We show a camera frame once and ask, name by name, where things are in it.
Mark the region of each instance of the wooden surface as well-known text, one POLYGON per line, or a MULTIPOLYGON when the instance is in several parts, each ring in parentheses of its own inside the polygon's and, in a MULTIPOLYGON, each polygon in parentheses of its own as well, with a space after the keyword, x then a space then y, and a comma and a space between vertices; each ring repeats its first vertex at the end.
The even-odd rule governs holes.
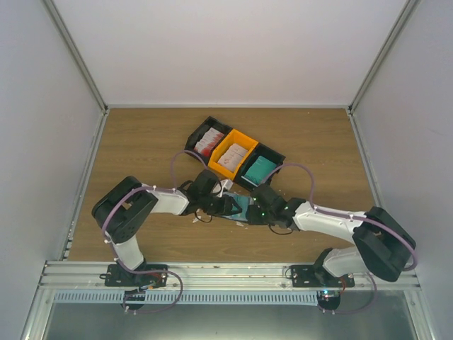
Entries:
MULTIPOLYGON (((111 261, 91 208, 128 175, 171 188, 171 157, 190 133, 214 116, 274 150, 286 162, 307 165, 316 177, 314 200, 344 210, 368 210, 372 196, 348 117, 340 109, 115 109, 98 150, 69 254, 73 261, 111 261)), ((176 161, 178 183, 194 179, 202 166, 192 157, 176 161)), ((272 187, 286 198, 307 198, 309 177, 299 168, 276 175, 272 187)), ((234 186, 233 191, 245 193, 234 186)), ((137 235, 149 261, 313 261, 328 247, 347 242, 317 232, 277 236, 263 226, 238 226, 216 219, 193 223, 193 216, 153 214, 137 235)))

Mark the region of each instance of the purple cable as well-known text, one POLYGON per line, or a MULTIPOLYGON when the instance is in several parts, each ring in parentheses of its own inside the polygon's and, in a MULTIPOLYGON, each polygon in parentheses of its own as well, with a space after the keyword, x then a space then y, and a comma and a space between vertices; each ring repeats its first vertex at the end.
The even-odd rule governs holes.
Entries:
POLYGON ((201 159, 201 157, 194 153, 193 151, 189 151, 189 150, 182 150, 182 151, 179 151, 177 154, 175 154, 173 156, 173 158, 171 159, 171 162, 170 162, 170 175, 171 175, 171 179, 173 180, 173 187, 174 188, 177 188, 177 181, 176 181, 176 175, 175 175, 175 169, 174 169, 174 166, 175 166, 175 160, 176 160, 176 157, 178 157, 180 154, 191 154, 195 157, 198 158, 198 160, 201 162, 201 164, 203 164, 204 168, 207 169, 207 166, 206 164, 203 162, 203 160, 201 159))
MULTIPOLYGON (((113 209, 110 211, 110 213, 108 214, 107 218, 105 219, 104 224, 103 224, 103 226, 101 228, 101 234, 102 234, 102 237, 108 243, 110 243, 110 248, 112 249, 112 251, 113 251, 113 253, 115 255, 115 258, 118 258, 119 256, 118 256, 115 248, 111 244, 112 239, 110 238, 109 235, 107 235, 105 233, 105 231, 107 230, 108 224, 112 220, 113 215, 118 211, 120 206, 124 202, 126 202, 126 200, 128 200, 130 197, 132 197, 135 193, 138 193, 140 191, 145 191, 145 190, 153 190, 153 189, 154 188, 152 186, 140 186, 139 188, 132 189, 129 193, 127 193, 123 198, 120 199, 120 201, 115 205, 115 207, 113 207, 113 209)), ((181 299, 181 296, 183 295, 183 289, 184 289, 183 280, 181 279, 181 277, 178 274, 174 273, 173 271, 165 271, 165 270, 161 270, 161 269, 154 269, 152 271, 134 271, 134 270, 129 269, 128 267, 126 267, 126 265, 120 259, 118 259, 117 261, 118 261, 119 265, 122 266, 123 269, 126 270, 129 273, 139 274, 139 275, 149 275, 149 274, 155 274, 155 273, 167 273, 167 274, 173 275, 175 278, 177 278, 179 283, 180 283, 179 294, 176 297, 176 299, 170 305, 167 305, 165 307, 159 308, 157 310, 150 310, 150 311, 143 311, 143 312, 138 312, 138 311, 134 310, 134 314, 154 314, 154 313, 158 313, 158 312, 163 312, 164 310, 168 310, 168 309, 172 308, 181 299)), ((127 300, 127 296, 125 296, 125 299, 124 299, 122 305, 125 308, 125 311, 128 312, 128 309, 126 308, 126 305, 125 305, 126 304, 126 300, 127 300)))
POLYGON ((373 285, 373 298, 365 306, 363 306, 361 308, 357 308, 356 310, 346 310, 346 311, 339 311, 339 312, 336 312, 335 310, 327 310, 325 308, 322 308, 320 305, 318 305, 318 308, 320 310, 322 310, 323 313, 327 310, 329 312, 332 312, 332 314, 338 314, 338 315, 352 315, 352 314, 357 314, 357 313, 364 312, 365 310, 368 310, 371 306, 373 306, 375 304, 375 302, 377 300, 377 285, 376 285, 376 281, 373 279, 373 276, 370 273, 367 273, 367 275, 369 276, 369 279, 371 280, 371 283, 373 285))
POLYGON ((314 203, 313 203, 313 194, 314 194, 314 189, 315 189, 314 175, 310 171, 310 169, 307 168, 305 165, 298 164, 298 163, 286 163, 286 164, 277 166, 275 169, 272 170, 272 172, 270 174, 268 174, 261 181, 261 184, 265 183, 269 179, 269 177, 271 177, 275 172, 277 172, 280 169, 285 168, 287 166, 297 166, 297 167, 302 168, 303 170, 305 170, 308 173, 308 175, 310 175, 311 189, 310 189, 310 194, 309 194, 309 203, 310 203, 310 206, 314 209, 315 213, 321 213, 321 214, 324 214, 324 215, 329 215, 329 216, 334 216, 334 217, 339 217, 339 218, 345 218, 345 219, 352 218, 353 220, 362 221, 362 222, 370 223, 371 225, 375 225, 376 227, 384 230, 385 232, 388 232, 391 236, 395 237, 411 253, 411 256, 412 256, 412 259, 413 259, 413 263, 409 267, 404 268, 403 271, 411 271, 417 266, 418 257, 417 257, 417 254, 415 253, 415 250, 412 248, 412 246, 403 237, 399 236, 397 233, 395 233, 392 229, 390 229, 386 225, 383 225, 380 222, 371 220, 371 219, 366 218, 366 217, 360 217, 360 216, 352 216, 351 217, 348 214, 341 214, 339 212, 331 212, 331 211, 320 209, 319 207, 315 206, 314 203))

